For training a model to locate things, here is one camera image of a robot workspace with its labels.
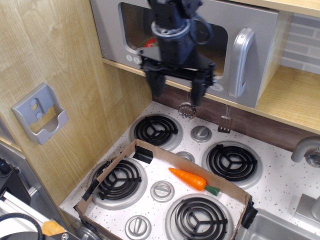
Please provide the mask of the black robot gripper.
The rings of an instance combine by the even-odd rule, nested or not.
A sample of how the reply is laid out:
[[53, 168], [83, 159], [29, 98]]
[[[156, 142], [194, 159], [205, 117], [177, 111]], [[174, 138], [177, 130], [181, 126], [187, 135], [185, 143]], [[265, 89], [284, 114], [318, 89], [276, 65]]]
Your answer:
[[139, 50], [141, 69], [153, 95], [165, 89], [165, 77], [172, 76], [192, 82], [191, 100], [199, 106], [207, 87], [214, 82], [215, 63], [199, 54], [197, 45], [212, 39], [211, 26], [197, 14], [200, 0], [150, 0], [153, 14], [151, 31], [158, 46]]

